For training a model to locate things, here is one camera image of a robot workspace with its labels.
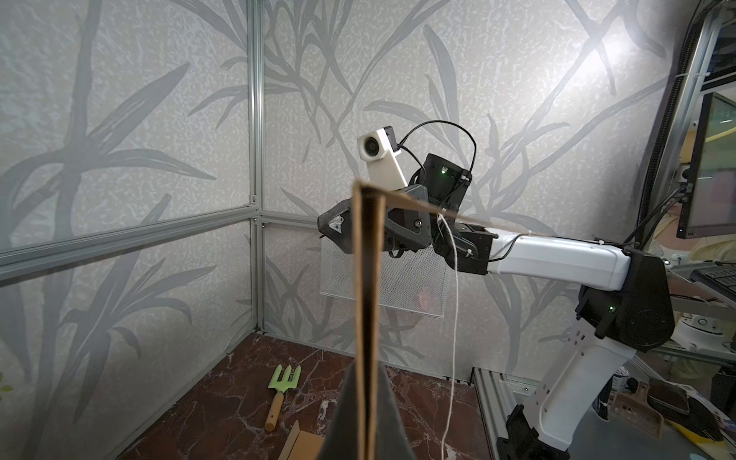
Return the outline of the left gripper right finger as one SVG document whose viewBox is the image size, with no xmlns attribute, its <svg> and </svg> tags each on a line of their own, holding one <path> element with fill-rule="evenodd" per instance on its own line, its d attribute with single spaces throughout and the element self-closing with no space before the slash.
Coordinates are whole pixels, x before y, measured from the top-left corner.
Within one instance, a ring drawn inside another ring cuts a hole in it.
<svg viewBox="0 0 736 460">
<path fill-rule="evenodd" d="M 376 455 L 379 460 L 416 458 L 404 430 L 404 423 L 387 371 L 378 367 Z"/>
</svg>

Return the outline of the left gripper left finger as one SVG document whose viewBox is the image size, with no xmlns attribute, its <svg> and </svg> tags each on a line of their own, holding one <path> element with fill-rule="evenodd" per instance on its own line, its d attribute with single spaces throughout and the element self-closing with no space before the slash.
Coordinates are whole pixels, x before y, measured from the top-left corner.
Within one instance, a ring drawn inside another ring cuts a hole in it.
<svg viewBox="0 0 736 460">
<path fill-rule="evenodd" d="M 358 459 L 358 385 L 356 365 L 346 371 L 319 460 Z"/>
</svg>

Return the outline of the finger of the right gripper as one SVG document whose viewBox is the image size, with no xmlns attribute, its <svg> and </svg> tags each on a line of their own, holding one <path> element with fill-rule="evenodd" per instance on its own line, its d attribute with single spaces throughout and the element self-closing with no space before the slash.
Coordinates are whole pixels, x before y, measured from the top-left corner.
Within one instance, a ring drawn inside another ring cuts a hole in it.
<svg viewBox="0 0 736 460">
<path fill-rule="evenodd" d="M 343 253 L 353 254 L 352 199 L 344 199 L 317 218 L 321 236 L 333 242 Z"/>
</svg>

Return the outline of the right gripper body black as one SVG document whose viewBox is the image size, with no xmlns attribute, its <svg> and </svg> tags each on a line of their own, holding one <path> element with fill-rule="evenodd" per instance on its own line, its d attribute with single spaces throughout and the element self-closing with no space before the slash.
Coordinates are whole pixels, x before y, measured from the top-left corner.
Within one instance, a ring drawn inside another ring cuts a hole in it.
<svg viewBox="0 0 736 460">
<path fill-rule="evenodd" d="M 383 250 L 390 253 L 425 250 L 432 247 L 437 232 L 436 214 L 387 205 Z"/>
</svg>

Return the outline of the brown file bag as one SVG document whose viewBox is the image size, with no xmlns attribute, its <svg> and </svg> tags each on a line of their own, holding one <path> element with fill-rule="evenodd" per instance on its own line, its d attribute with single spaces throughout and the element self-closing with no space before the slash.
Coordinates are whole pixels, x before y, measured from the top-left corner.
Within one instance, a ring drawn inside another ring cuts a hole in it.
<svg viewBox="0 0 736 460">
<path fill-rule="evenodd" d="M 318 460 L 323 444 L 322 436 L 301 429 L 295 422 L 278 460 Z"/>
<path fill-rule="evenodd" d="M 490 227 L 490 222 L 463 216 L 412 199 L 362 180 L 353 185 L 353 247 L 355 251 L 356 295 L 356 423 L 358 458 L 377 457 L 378 381 L 379 381 L 379 297 L 381 253 L 386 207 L 428 212 L 460 222 Z"/>
</svg>

